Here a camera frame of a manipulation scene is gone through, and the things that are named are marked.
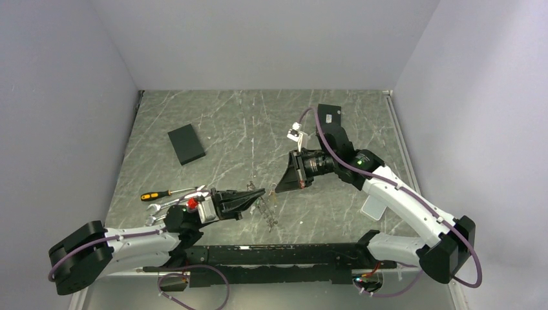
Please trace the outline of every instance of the white clip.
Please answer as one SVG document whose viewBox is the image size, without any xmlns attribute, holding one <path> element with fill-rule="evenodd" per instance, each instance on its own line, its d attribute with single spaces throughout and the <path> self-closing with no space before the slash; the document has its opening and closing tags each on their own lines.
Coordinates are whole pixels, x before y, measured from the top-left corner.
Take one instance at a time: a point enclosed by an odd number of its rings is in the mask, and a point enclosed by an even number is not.
<svg viewBox="0 0 548 310">
<path fill-rule="evenodd" d="M 405 184 L 405 183 L 403 183 L 402 180 L 397 179 L 397 184 L 396 184 L 396 186 L 395 186 L 395 189 L 396 189 L 397 191 L 399 191 L 399 189 L 400 189 L 404 184 Z"/>
</svg>

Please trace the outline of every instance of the marble surface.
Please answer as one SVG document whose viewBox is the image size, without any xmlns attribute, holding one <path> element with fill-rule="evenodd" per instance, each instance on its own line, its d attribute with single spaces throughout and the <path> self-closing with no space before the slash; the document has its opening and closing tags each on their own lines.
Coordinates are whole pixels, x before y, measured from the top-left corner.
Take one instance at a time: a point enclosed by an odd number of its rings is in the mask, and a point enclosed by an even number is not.
<svg viewBox="0 0 548 310">
<path fill-rule="evenodd" d="M 146 91 L 127 145 L 107 227 L 139 227 L 148 203 L 140 193 L 205 184 L 244 191 L 252 180 L 270 187 L 282 177 L 291 124 L 310 105 L 342 107 L 342 126 L 357 149 L 369 149 L 409 183 L 397 134 L 381 91 L 367 90 L 207 90 Z M 181 166 L 167 133 L 191 123 L 206 156 Z M 314 131 L 311 114 L 304 131 Z M 316 137 L 309 149 L 319 149 Z M 270 231 L 257 210 L 240 221 L 203 229 L 198 245 L 356 242 L 370 229 L 415 236 L 390 209 L 375 222 L 359 210 L 367 195 L 335 174 L 319 176 L 311 187 L 268 199 L 278 224 Z"/>
</svg>

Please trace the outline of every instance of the metal wrench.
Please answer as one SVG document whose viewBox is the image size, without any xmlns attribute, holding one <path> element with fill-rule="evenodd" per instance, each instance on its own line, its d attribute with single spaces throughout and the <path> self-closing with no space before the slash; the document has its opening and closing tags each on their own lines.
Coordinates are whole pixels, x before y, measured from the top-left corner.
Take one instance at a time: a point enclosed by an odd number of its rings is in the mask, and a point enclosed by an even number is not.
<svg viewBox="0 0 548 310">
<path fill-rule="evenodd" d="M 167 216 L 167 214 L 160 215 L 159 217 L 155 217 L 155 216 L 151 215 L 151 216 L 149 216 L 149 218 L 145 222 L 145 226 L 152 226 L 156 222 L 163 220 L 166 216 Z"/>
<path fill-rule="evenodd" d="M 156 215 L 158 214 L 160 211 L 164 210 L 165 208 L 167 207 L 171 207 L 172 205 L 176 205 L 177 203 L 181 202 L 181 198 L 177 198 L 175 200 L 171 200 L 169 202 L 165 202 L 165 203 L 162 203 L 162 204 L 159 204 L 159 203 L 151 203 L 148 207 L 147 207 L 147 210 L 150 210 L 150 213 L 151 215 Z"/>
</svg>

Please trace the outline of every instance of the screwdriver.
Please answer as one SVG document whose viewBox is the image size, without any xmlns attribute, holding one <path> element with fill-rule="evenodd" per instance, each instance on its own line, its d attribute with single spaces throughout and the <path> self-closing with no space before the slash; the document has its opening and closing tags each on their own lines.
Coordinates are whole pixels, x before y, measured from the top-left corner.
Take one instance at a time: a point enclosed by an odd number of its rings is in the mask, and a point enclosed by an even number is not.
<svg viewBox="0 0 548 310">
<path fill-rule="evenodd" d="M 167 191 L 163 191 L 163 192 L 146 192 L 146 193 L 141 195 L 141 201 L 142 202 L 147 202 L 147 201 L 151 202 L 151 201 L 156 200 L 156 199 L 171 196 L 173 194 L 176 194 L 177 192 L 187 192 L 187 191 L 193 191 L 195 189 L 196 189 L 196 187 L 190 187 L 188 189 L 178 189 L 177 191 L 167 190 Z"/>
</svg>

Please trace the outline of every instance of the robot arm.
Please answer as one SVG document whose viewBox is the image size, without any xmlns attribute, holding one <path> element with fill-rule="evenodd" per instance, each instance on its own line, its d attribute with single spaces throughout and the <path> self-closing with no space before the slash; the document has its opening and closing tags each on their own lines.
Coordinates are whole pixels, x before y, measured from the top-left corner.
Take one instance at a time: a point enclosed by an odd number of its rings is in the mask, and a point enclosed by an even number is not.
<svg viewBox="0 0 548 310">
<path fill-rule="evenodd" d="M 100 221 L 89 222 L 49 250 L 49 278 L 59 295 L 67 295 L 111 273 L 184 265 L 185 250 L 202 237 L 202 227 L 241 219 L 241 213 L 264 193 L 264 189 L 198 192 L 185 207 L 170 207 L 164 224 L 152 227 L 112 229 Z"/>
<path fill-rule="evenodd" d="M 321 150 L 290 151 L 288 168 L 278 182 L 276 192 L 304 189 L 312 185 L 315 176 L 336 173 L 343 182 L 366 192 L 369 195 L 366 203 L 391 208 L 419 235 L 415 238 L 369 231 L 356 244 L 362 260 L 369 263 L 391 260 L 420 266 L 434 280 L 443 284 L 449 283 L 470 257 L 469 247 L 453 230 L 459 232 L 473 246 L 476 224 L 467 216 L 456 219 L 422 198 L 403 183 L 373 152 L 355 150 L 341 126 L 330 123 L 321 127 L 321 134 L 324 134 L 321 139 L 319 136 Z M 293 135 L 300 134 L 295 130 L 293 132 Z M 356 171 L 365 171 L 377 177 L 373 178 Z M 434 217 L 413 196 L 421 199 L 439 216 Z"/>
</svg>

